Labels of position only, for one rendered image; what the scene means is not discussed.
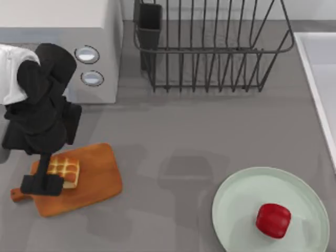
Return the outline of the golden bread loaf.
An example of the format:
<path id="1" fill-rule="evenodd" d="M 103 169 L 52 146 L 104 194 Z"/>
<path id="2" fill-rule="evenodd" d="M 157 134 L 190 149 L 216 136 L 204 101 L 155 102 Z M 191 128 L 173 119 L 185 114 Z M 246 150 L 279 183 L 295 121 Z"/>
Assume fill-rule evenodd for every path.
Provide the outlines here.
<path id="1" fill-rule="evenodd" d="M 78 159 L 66 156 L 54 156 L 50 159 L 47 174 L 58 175 L 64 179 L 64 189 L 74 189 L 77 187 L 80 162 Z"/>

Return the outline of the wooden cutting board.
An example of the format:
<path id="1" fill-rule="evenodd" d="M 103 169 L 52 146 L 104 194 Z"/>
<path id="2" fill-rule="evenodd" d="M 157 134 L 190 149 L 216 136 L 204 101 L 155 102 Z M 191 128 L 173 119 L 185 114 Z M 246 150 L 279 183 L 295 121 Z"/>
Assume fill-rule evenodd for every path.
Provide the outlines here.
<path id="1" fill-rule="evenodd" d="M 13 202 L 32 199 L 41 217 L 51 217 L 102 202 L 122 192 L 122 179 L 112 147 L 96 143 L 54 156 L 78 159 L 80 174 L 77 187 L 62 189 L 59 196 L 23 194 L 19 188 L 10 192 Z"/>

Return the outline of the round microwave knob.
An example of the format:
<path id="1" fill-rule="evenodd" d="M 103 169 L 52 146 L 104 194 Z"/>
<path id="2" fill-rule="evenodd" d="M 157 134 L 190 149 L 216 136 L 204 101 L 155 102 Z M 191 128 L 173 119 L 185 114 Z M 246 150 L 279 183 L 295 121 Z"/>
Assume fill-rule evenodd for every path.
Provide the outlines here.
<path id="1" fill-rule="evenodd" d="M 97 87 L 103 84 L 104 76 L 98 71 L 87 71 L 81 74 L 81 81 L 90 87 Z"/>
<path id="2" fill-rule="evenodd" d="M 100 59 L 99 52 L 94 47 L 88 45 L 75 49 L 74 56 L 83 64 L 94 64 Z"/>

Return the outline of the pale microwave oven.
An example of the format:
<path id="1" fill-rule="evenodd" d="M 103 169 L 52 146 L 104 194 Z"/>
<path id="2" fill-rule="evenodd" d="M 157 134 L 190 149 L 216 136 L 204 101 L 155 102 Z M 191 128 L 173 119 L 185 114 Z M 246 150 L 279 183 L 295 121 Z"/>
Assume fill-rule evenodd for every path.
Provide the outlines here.
<path id="1" fill-rule="evenodd" d="M 41 43 L 58 45 L 72 54 L 77 69 L 68 86 L 71 101 L 82 104 L 115 103 L 123 40 L 120 0 L 0 0 L 0 44 L 35 49 Z M 79 62 L 74 51 L 94 47 L 100 59 Z M 81 74 L 98 71 L 100 86 L 90 87 Z"/>

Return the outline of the black cutlery holder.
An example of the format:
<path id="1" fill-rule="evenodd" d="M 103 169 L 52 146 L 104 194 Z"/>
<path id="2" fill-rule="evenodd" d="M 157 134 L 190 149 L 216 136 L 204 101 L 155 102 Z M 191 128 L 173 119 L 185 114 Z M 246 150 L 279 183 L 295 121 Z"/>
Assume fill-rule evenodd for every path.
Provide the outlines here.
<path id="1" fill-rule="evenodd" d="M 159 46 L 162 30 L 162 6 L 155 3 L 144 3 L 142 0 L 134 0 L 133 22 L 135 34 L 139 42 L 141 70 L 148 70 L 151 53 Z"/>

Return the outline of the pale green plate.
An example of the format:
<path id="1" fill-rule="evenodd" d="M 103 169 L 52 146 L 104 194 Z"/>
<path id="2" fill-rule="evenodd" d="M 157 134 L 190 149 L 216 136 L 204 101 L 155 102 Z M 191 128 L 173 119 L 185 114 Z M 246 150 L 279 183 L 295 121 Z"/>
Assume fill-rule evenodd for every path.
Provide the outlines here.
<path id="1" fill-rule="evenodd" d="M 256 226 L 262 205 L 275 203 L 291 212 L 281 239 Z M 273 167 L 238 171 L 218 187 L 212 203 L 215 234 L 226 252 L 327 252 L 328 213 L 316 192 L 301 178 Z"/>

